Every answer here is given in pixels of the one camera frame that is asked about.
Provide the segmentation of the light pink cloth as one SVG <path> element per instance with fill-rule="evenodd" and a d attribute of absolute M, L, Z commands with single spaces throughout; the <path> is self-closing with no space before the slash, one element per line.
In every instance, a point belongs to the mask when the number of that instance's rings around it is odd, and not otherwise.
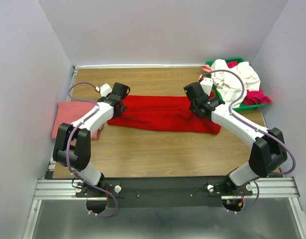
<path fill-rule="evenodd" d="M 212 68 L 209 65 L 201 65 L 200 68 L 204 71 L 204 75 L 212 72 Z"/>

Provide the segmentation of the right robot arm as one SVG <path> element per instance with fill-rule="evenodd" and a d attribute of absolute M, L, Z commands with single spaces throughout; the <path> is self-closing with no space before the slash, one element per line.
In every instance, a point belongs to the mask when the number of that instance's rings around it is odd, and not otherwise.
<path fill-rule="evenodd" d="M 278 128 L 267 129 L 238 114 L 223 100 L 206 94 L 199 82 L 184 87 L 190 111 L 200 119 L 208 119 L 242 139 L 250 148 L 248 162 L 228 173 L 217 186 L 222 193 L 234 195 L 245 183 L 266 178 L 288 156 L 283 133 Z"/>

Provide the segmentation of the red t-shirt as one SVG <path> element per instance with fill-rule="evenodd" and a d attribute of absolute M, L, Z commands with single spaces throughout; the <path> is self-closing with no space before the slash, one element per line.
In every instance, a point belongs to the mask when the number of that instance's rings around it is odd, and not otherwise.
<path fill-rule="evenodd" d="M 221 126 L 199 119 L 189 110 L 187 97 L 134 96 L 124 100 L 127 107 L 121 116 L 111 119 L 108 125 L 139 128 L 151 131 L 197 132 L 218 134 Z"/>

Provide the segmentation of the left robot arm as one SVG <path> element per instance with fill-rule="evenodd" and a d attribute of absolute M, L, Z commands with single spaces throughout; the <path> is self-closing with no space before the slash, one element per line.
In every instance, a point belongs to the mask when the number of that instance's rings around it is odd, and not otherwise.
<path fill-rule="evenodd" d="M 57 131 L 52 158 L 57 163 L 68 168 L 69 172 L 87 185 L 87 191 L 94 197 L 111 193 L 105 189 L 105 176 L 94 167 L 91 160 L 91 137 L 104 123 L 122 115 L 127 107 L 124 100 L 131 88 L 121 83 L 113 87 L 104 84 L 101 87 L 85 83 L 94 88 L 100 95 L 97 101 L 68 97 L 78 102 L 91 103 L 93 107 L 85 115 L 72 123 L 62 123 Z"/>

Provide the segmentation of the white t-shirt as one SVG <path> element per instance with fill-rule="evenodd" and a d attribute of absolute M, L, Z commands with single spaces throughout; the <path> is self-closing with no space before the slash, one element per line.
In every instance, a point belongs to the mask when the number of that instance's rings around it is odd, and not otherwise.
<path fill-rule="evenodd" d="M 238 108 L 245 99 L 247 92 L 258 92 L 260 78 L 249 62 L 241 62 L 229 68 L 223 59 L 217 59 L 211 65 L 212 70 L 219 70 L 211 74 L 213 84 L 224 102 L 230 104 L 239 99 L 232 108 Z"/>

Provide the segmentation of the magenta t-shirt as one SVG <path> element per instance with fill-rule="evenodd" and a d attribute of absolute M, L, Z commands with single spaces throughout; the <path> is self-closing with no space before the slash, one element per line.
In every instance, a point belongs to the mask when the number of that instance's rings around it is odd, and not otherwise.
<path fill-rule="evenodd" d="M 227 66 L 228 70 L 237 76 L 225 73 L 222 93 L 224 101 L 231 103 L 238 99 L 239 101 L 233 105 L 234 108 L 240 107 L 241 104 L 252 106 L 271 102 L 260 88 L 261 80 L 249 62 L 232 61 L 228 62 Z"/>

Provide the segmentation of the folded pink t-shirt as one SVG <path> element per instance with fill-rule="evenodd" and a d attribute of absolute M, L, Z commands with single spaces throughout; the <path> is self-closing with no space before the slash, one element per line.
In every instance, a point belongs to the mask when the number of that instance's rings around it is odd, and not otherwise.
<path fill-rule="evenodd" d="M 89 102 L 59 102 L 51 139 L 55 140 L 62 123 L 70 124 L 88 113 L 95 105 Z"/>

